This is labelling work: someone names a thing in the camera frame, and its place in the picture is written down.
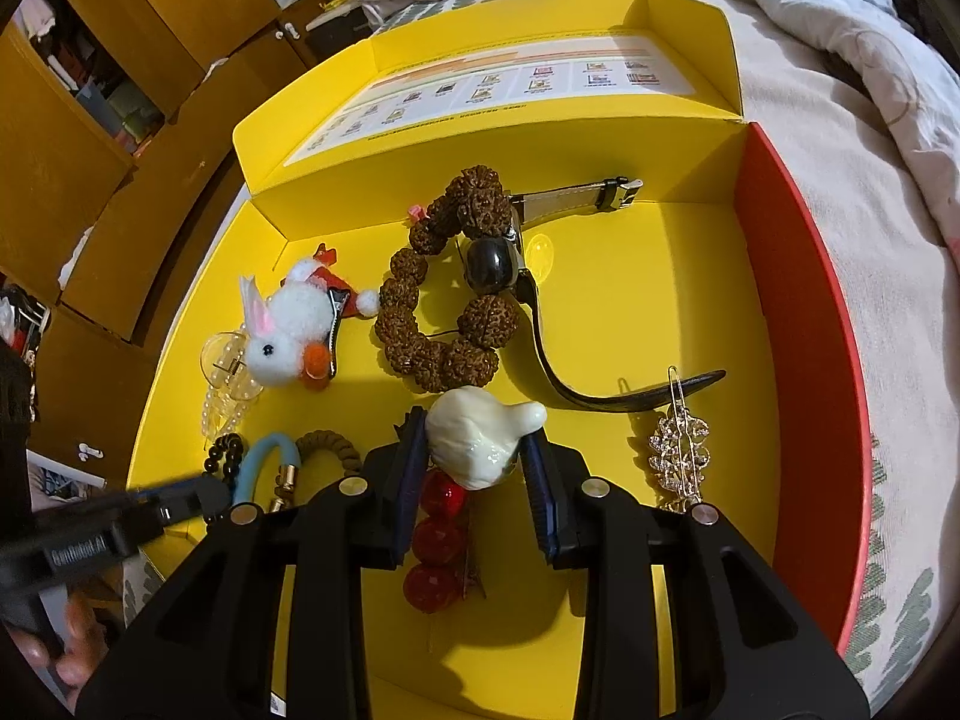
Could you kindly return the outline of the person's left hand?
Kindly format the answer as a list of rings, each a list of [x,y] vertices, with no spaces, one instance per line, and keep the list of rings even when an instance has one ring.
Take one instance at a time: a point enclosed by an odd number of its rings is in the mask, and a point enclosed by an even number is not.
[[[65,684],[62,704],[70,713],[75,713],[76,700],[91,675],[107,653],[104,628],[94,616],[93,606],[80,590],[68,595],[64,606],[67,639],[64,655],[57,660],[50,658],[46,645],[36,635],[20,631],[10,624],[5,626],[14,646],[36,673],[45,673],[49,668],[57,673]]]

